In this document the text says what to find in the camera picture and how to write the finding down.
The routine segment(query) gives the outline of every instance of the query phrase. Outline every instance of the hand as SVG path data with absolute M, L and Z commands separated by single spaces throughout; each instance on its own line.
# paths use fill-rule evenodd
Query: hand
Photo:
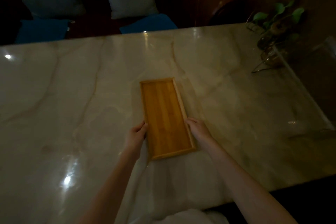
M 147 129 L 148 124 L 143 121 L 131 128 L 126 136 L 125 150 L 130 150 L 136 159 L 140 157 L 140 150 L 145 140 Z
M 191 133 L 202 146 L 204 146 L 204 143 L 214 141 L 207 126 L 202 120 L 188 117 L 185 122 L 190 126 Z

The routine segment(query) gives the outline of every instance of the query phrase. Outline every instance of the dark floor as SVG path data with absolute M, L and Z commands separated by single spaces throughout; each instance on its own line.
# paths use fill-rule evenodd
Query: dark floor
M 271 192 L 298 223 L 336 223 L 336 175 Z M 246 223 L 235 203 L 211 208 L 230 224 Z

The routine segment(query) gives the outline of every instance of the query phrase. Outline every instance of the person's left hand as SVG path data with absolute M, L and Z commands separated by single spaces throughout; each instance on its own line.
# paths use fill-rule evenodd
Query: person's left hand
M 139 125 L 131 128 L 126 136 L 125 149 L 132 151 L 132 154 L 134 154 L 136 159 L 140 157 L 140 150 L 142 143 L 144 142 L 147 129 L 148 124 L 143 121 Z

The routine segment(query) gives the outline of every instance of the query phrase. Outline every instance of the blue cloth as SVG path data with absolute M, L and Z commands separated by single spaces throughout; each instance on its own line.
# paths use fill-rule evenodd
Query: blue cloth
M 68 30 L 69 20 L 21 20 L 22 26 L 15 44 L 49 42 L 62 40 Z
M 165 14 L 153 14 L 138 20 L 128 26 L 119 28 L 122 34 L 139 33 L 144 31 L 159 31 L 177 29 L 172 20 Z

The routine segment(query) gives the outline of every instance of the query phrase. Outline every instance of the wooden tray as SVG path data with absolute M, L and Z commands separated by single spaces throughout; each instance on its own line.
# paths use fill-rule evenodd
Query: wooden tray
M 149 160 L 196 150 L 174 78 L 140 82 L 145 122 L 148 123 Z

